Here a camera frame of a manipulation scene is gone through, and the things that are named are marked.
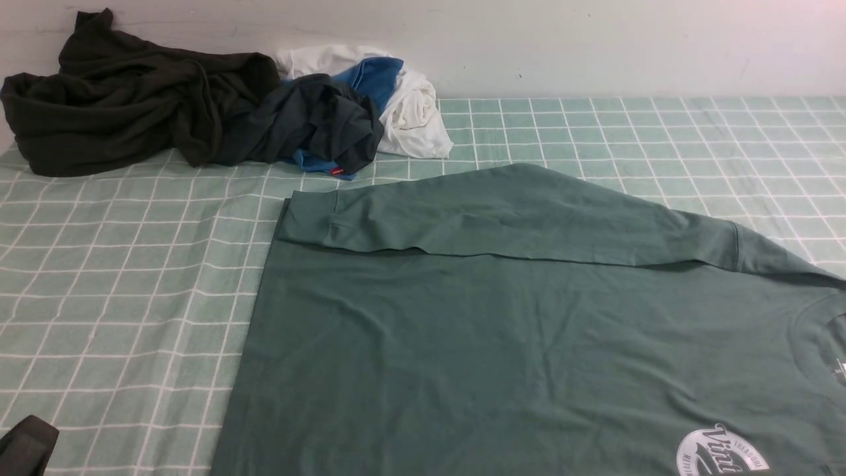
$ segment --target grid pattern bedsheet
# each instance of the grid pattern bedsheet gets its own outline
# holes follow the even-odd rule
[[[50,474],[204,474],[282,202],[533,162],[744,224],[846,275],[846,97],[451,99],[450,159],[353,182],[167,151],[93,177],[0,157],[0,432],[58,426]]]

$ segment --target crumpled clothing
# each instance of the crumpled clothing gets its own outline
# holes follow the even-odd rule
[[[352,86],[362,96],[368,96],[381,114],[393,95],[397,75],[402,67],[403,60],[399,58],[367,58],[352,68],[334,75],[332,79]],[[315,157],[311,152],[302,149],[295,152],[293,157],[284,158],[284,160],[296,163],[305,172],[326,172],[342,180],[355,178],[355,174],[345,173],[343,168],[334,161]]]
[[[160,47],[112,22],[108,8],[78,12],[57,75],[6,78],[0,99],[33,173],[96,174],[169,147],[193,166],[207,163],[237,105],[258,104],[279,85],[263,54]]]
[[[286,79],[312,73],[336,75],[362,59],[391,56],[374,47],[328,45],[294,50],[281,49],[276,59]],[[379,117],[385,135],[379,152],[411,158],[447,158],[453,143],[437,110],[435,87],[408,65],[397,76],[397,84]]]
[[[373,162],[384,132],[373,100],[329,75],[282,83],[258,107],[240,106],[224,125],[215,163],[274,163],[302,149],[354,174]]]

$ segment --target circular logo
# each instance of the circular logo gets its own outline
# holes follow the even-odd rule
[[[743,473],[769,469],[766,460],[749,441],[716,424],[697,429],[678,446],[676,466],[681,476]]]

